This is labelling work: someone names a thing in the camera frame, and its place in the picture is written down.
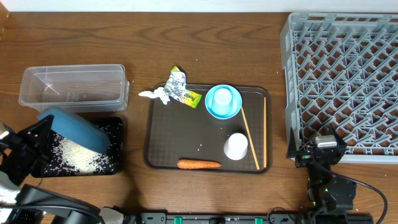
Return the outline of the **dark blue plate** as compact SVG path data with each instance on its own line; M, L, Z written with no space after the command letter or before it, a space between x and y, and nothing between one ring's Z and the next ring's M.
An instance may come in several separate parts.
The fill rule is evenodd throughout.
M93 123L60 108L48 108L37 118L41 120L49 115L53 116L51 129L57 134L100 154L108 151L109 137Z

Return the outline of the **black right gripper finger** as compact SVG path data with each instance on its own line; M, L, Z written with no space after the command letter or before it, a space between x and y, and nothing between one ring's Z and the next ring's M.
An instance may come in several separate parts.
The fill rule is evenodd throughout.
M338 133L336 132L336 130L332 126L332 124L329 124L328 129L329 129L329 132L333 135L333 137L336 140L337 148L346 148L347 147L346 142L338 135Z
M287 158L295 158L296 154L297 154L297 146L296 146L296 142L295 142L295 134L294 134L293 128L291 128L286 157Z

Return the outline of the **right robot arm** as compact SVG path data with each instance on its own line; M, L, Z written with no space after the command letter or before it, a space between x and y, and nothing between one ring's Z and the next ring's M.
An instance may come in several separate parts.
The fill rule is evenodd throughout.
M294 131L290 130L287 157L295 159L297 168L308 171L307 195L314 203L314 208L298 215L295 223L348 223L346 212L353 209L356 183L331 173L347 144L333 126L328 130L328 135L317 136L304 149L298 149Z

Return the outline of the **white pink cup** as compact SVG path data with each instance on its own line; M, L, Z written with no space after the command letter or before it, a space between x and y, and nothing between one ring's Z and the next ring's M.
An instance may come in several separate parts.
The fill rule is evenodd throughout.
M247 153L248 139L242 133L232 134L224 144L225 155L234 161L241 160Z

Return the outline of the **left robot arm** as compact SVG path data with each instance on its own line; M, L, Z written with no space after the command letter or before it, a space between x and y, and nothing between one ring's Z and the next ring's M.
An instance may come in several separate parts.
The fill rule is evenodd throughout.
M109 143L100 129L85 119L73 115L51 112L39 121L18 133L5 126L1 137L1 152L11 153L1 163L2 178L8 184L18 187L38 162L49 163L51 156L51 132L54 131L75 142L88 146L95 152L104 152L102 144ZM40 187L25 184L16 196L14 205L1 204L11 209L11 223L19 223L26 213L47 212L55 215L54 223L105 223L110 214L100 215L100 209L81 200L56 194Z

